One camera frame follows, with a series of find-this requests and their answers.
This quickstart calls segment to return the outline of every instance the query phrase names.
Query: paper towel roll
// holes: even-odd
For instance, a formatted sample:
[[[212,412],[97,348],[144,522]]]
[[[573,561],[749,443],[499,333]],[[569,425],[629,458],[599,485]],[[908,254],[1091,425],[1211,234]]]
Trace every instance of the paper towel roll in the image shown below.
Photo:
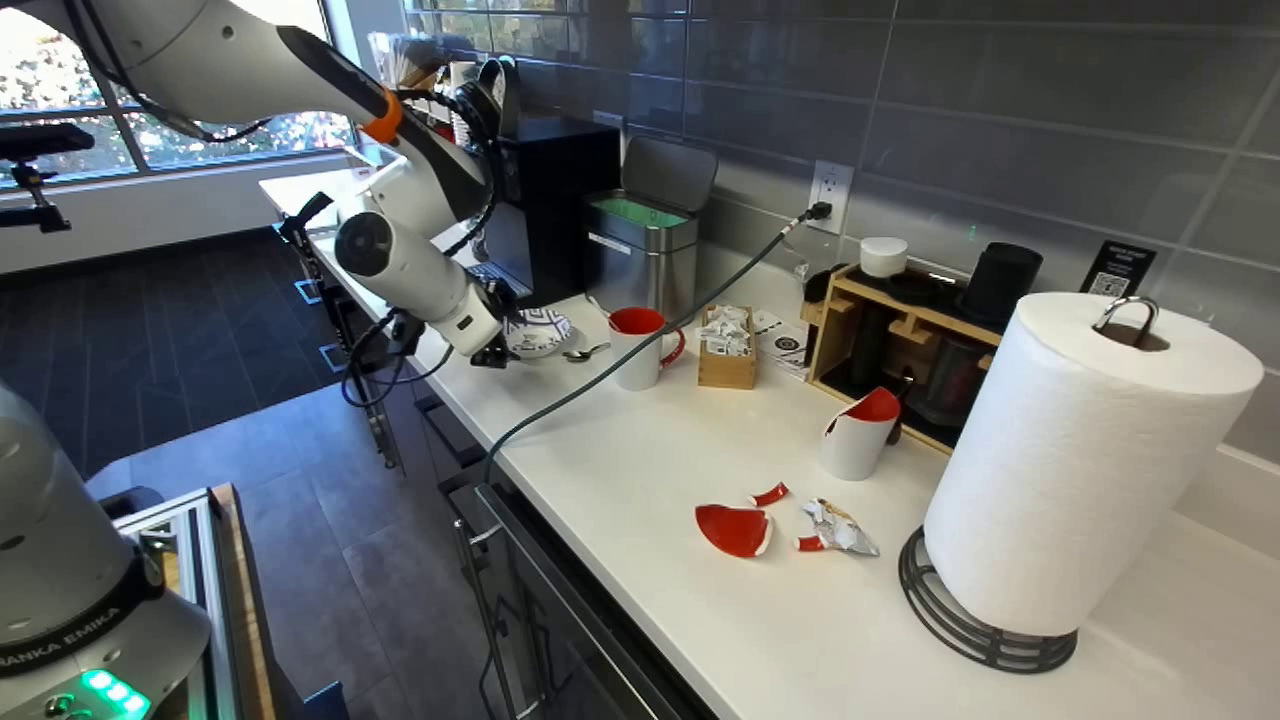
[[[1262,379],[1248,348],[1175,311],[1153,329],[1164,354],[1115,343],[1091,333],[1106,304],[1017,304],[926,504],[926,555],[982,625],[1077,631]]]

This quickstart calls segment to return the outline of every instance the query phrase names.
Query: kitchen counter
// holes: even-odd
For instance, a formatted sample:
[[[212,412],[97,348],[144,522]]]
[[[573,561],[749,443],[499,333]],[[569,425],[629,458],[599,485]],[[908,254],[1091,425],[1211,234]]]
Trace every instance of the kitchen counter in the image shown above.
[[[300,207],[302,184],[334,188],[263,188],[280,207]],[[736,298],[795,317],[784,272],[754,267]],[[439,340],[425,337],[415,365],[427,367],[439,354]],[[603,365],[596,355],[491,373],[451,362],[430,388],[491,443]],[[943,458],[896,443],[870,480],[837,480],[816,464],[833,412],[837,399],[773,348],[751,392],[701,388],[696,362],[682,355],[646,392],[603,379],[523,430],[499,469],[721,718],[1199,720],[1280,710],[1280,563],[1182,516],[1154,532],[1059,671],[1005,678],[947,652],[896,581],[896,551],[921,527]],[[776,536],[760,561],[730,561],[701,536],[696,504],[751,504],[779,480],[791,502],[766,510]],[[798,504],[813,496],[848,510],[884,555],[798,555]]]

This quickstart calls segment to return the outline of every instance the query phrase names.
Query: shelf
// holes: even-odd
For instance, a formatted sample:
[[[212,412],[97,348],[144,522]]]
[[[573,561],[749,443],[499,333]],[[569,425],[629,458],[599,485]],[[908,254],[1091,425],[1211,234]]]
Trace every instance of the shelf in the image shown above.
[[[1000,333],[947,311],[957,298],[958,288],[926,278],[833,278],[813,311],[821,337],[809,385],[844,399],[884,385],[902,398],[902,434],[947,452],[1000,343]]]

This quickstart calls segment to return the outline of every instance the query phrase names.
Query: electrical outlet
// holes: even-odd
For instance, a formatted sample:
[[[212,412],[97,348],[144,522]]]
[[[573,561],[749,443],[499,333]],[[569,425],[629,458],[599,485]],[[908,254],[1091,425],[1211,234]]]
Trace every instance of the electrical outlet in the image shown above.
[[[844,205],[848,205],[848,184],[853,184],[853,170],[848,166],[826,166],[826,161],[813,166],[809,205],[833,205],[826,220],[813,220],[816,230],[839,234]]]

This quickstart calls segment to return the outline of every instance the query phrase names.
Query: dark floor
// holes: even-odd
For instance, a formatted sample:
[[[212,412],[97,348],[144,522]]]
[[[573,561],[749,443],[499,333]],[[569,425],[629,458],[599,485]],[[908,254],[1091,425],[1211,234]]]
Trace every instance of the dark floor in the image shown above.
[[[415,388],[387,399],[401,471],[334,388],[106,464],[90,485],[164,496],[236,485],[280,669],[294,692],[343,683],[357,720],[483,720],[483,631],[454,568]]]
[[[270,234],[0,278],[0,379],[83,475],[330,385],[328,320]]]

